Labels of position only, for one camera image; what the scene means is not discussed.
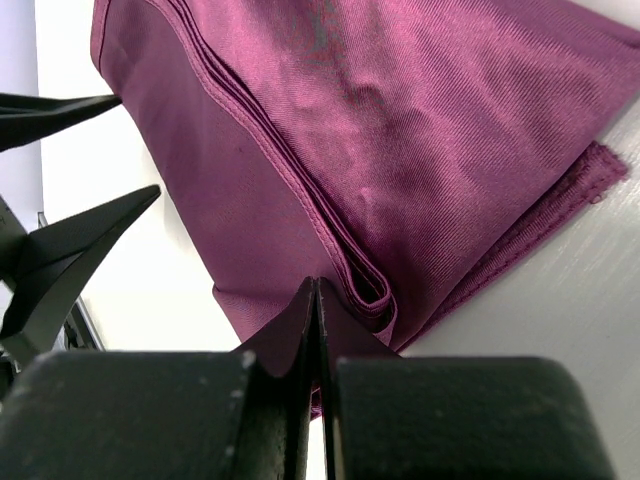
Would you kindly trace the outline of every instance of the folded garment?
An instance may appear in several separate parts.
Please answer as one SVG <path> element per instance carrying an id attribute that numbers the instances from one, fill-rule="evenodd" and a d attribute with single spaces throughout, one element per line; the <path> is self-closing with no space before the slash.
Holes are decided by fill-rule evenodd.
<path id="1" fill-rule="evenodd" d="M 407 346 L 625 174 L 640 90 L 564 0 L 96 0 L 91 53 L 241 340 L 324 276 Z"/>

